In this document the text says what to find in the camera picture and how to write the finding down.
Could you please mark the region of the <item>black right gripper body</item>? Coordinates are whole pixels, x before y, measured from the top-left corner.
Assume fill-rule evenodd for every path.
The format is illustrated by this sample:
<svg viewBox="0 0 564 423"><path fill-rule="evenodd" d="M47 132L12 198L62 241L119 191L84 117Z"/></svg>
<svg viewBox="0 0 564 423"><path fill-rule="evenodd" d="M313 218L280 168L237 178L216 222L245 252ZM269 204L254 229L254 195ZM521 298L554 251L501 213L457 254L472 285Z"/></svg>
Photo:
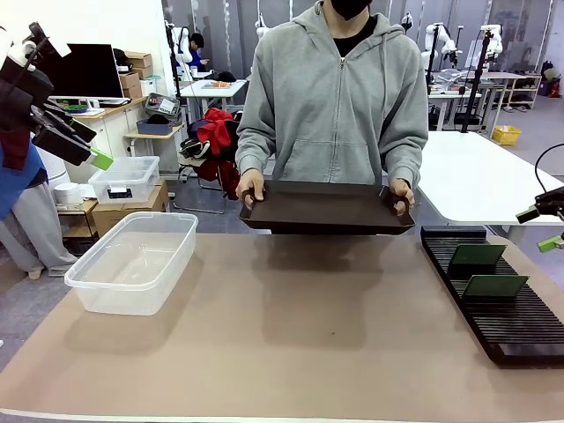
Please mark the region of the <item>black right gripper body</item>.
<svg viewBox="0 0 564 423"><path fill-rule="evenodd" d="M564 188L552 189L536 196L535 207L540 215L562 216L564 212Z"/></svg>

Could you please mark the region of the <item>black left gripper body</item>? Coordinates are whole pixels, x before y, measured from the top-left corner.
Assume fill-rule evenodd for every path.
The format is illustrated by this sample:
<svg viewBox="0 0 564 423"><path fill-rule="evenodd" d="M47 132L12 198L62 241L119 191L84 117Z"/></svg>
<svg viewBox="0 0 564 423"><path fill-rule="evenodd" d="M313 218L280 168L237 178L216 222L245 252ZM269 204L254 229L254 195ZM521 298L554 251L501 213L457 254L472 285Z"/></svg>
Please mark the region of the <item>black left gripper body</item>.
<svg viewBox="0 0 564 423"><path fill-rule="evenodd" d="M25 70L19 65L4 65L1 69L1 130L11 131L32 124L32 106L41 108L54 86L40 70Z"/></svg>

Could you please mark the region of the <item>person's left hand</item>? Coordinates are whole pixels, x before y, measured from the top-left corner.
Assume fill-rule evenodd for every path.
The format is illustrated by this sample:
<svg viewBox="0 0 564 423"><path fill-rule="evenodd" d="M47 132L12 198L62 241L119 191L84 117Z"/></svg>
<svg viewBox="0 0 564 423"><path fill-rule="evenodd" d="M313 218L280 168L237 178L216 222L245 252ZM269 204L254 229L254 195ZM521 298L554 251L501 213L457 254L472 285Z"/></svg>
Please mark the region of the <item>person's left hand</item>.
<svg viewBox="0 0 564 423"><path fill-rule="evenodd" d="M415 198L410 184L404 179L394 178L390 180L390 191L400 200L394 204L398 216L405 215L415 205Z"/></svg>

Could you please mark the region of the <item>person's right hand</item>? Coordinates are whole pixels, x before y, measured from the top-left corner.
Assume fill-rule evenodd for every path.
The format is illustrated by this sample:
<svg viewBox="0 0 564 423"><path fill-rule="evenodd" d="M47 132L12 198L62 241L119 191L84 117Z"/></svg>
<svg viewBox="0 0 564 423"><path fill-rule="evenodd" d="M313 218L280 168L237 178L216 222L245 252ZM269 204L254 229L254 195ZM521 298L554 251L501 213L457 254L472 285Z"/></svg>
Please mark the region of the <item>person's right hand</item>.
<svg viewBox="0 0 564 423"><path fill-rule="evenodd" d="M251 210L255 203L262 202L264 200L263 172L255 168L245 171L240 177L236 194L248 210Z"/></svg>

